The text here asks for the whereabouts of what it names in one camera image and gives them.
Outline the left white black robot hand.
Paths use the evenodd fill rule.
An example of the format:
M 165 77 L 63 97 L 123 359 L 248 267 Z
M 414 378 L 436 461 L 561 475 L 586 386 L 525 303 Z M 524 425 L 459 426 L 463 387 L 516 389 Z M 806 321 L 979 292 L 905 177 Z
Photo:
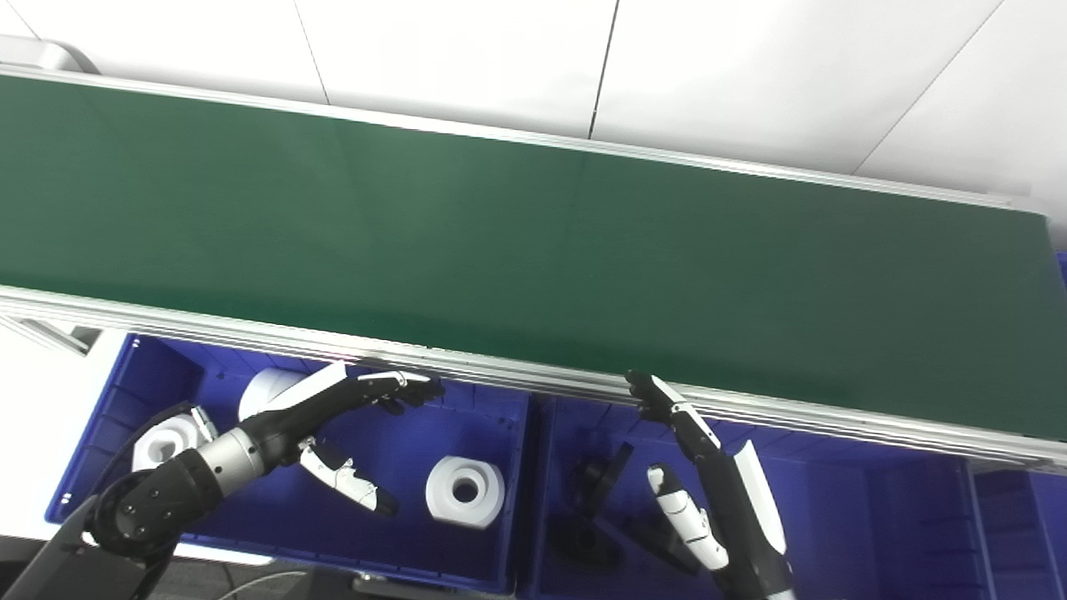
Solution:
M 278 393 L 262 410 L 238 425 L 262 459 L 264 473 L 300 464 L 328 488 L 360 508 L 386 517 L 399 504 L 388 491 L 359 470 L 340 451 L 318 440 L 321 428 L 365 407 L 401 415 L 443 395 L 441 381 L 420 373 L 371 372 L 351 376 L 346 363 L 331 363 Z

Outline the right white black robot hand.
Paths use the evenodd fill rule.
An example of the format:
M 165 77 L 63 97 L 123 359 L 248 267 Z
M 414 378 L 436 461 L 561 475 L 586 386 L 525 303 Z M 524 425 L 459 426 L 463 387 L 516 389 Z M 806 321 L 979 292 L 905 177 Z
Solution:
M 667 426 L 708 500 L 700 507 L 676 471 L 659 461 L 644 476 L 660 512 L 724 599 L 794 599 L 789 540 L 764 467 L 751 442 L 724 452 L 690 400 L 659 377 L 627 372 L 642 419 Z

